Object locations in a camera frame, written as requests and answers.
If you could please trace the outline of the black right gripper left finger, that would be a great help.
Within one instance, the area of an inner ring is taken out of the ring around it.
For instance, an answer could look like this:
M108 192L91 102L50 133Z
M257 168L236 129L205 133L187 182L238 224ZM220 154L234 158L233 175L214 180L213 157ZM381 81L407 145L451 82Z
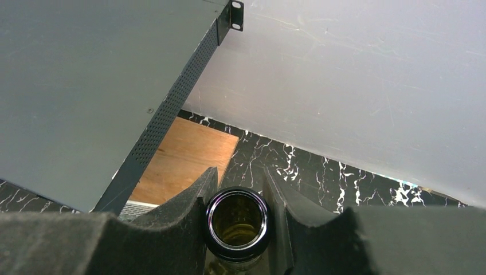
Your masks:
M2 274L203 274L218 171L127 222L112 213L1 214Z

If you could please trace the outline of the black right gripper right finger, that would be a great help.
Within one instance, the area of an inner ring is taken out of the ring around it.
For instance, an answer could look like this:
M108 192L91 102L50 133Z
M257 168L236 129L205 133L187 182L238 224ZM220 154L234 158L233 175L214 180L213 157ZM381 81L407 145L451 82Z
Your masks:
M485 210L353 206L332 213L264 169L271 274L484 274Z

